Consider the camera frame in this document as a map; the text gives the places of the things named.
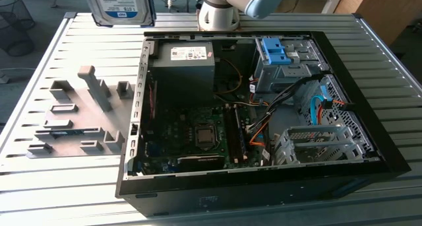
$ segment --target hard drive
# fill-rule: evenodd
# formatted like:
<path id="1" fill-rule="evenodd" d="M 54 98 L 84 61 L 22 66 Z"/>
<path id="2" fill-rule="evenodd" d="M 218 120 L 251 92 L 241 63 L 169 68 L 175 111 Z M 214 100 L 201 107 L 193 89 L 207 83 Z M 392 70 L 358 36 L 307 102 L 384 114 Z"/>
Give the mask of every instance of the hard drive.
<path id="1" fill-rule="evenodd" d="M 154 0 L 87 0 L 98 26 L 155 25 Z"/>

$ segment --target wire basket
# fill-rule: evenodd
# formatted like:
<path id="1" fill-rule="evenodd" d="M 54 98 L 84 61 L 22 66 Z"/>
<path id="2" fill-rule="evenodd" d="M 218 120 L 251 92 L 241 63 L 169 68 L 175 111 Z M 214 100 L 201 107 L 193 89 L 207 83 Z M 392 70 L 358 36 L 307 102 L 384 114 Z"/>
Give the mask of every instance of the wire basket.
<path id="1" fill-rule="evenodd" d="M 23 0 L 0 0 L 0 12 L 14 13 L 24 30 L 34 28 L 35 21 Z"/>
<path id="2" fill-rule="evenodd" d="M 34 51 L 34 42 L 15 13 L 0 12 L 0 48 L 10 56 L 23 56 Z"/>

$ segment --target ram slot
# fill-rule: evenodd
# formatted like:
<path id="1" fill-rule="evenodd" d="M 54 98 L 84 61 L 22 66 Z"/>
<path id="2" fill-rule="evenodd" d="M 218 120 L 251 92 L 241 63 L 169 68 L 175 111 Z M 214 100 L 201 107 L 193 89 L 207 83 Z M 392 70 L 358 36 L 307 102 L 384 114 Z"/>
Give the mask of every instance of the ram slot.
<path id="1" fill-rule="evenodd" d="M 246 158 L 243 155 L 245 139 L 241 139 L 239 121 L 237 117 L 237 107 L 226 105 L 223 108 L 226 138 L 229 146 L 229 156 L 231 163 L 242 163 Z"/>

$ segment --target blue drive bay latch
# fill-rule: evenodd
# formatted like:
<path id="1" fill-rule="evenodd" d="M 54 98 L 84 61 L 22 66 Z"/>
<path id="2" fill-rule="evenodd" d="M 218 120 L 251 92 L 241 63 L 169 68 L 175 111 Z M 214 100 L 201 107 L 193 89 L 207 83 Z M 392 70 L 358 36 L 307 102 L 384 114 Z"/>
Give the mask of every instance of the blue drive bay latch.
<path id="1" fill-rule="evenodd" d="M 287 58 L 279 38 L 263 38 L 263 49 L 269 56 L 270 64 L 291 64 L 291 59 Z"/>

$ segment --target motherboard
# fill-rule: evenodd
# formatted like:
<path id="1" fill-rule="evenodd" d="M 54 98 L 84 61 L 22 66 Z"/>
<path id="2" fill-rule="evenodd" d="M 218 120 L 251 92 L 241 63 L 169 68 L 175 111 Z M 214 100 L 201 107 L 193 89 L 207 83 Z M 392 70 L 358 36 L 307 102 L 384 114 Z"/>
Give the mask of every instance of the motherboard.
<path id="1" fill-rule="evenodd" d="M 245 139 L 245 129 L 251 122 L 247 106 L 165 109 L 159 116 L 155 123 L 159 134 L 145 149 L 145 174 L 259 165 L 262 149 L 249 146 Z M 230 144 L 233 137 L 242 140 L 238 145 Z"/>

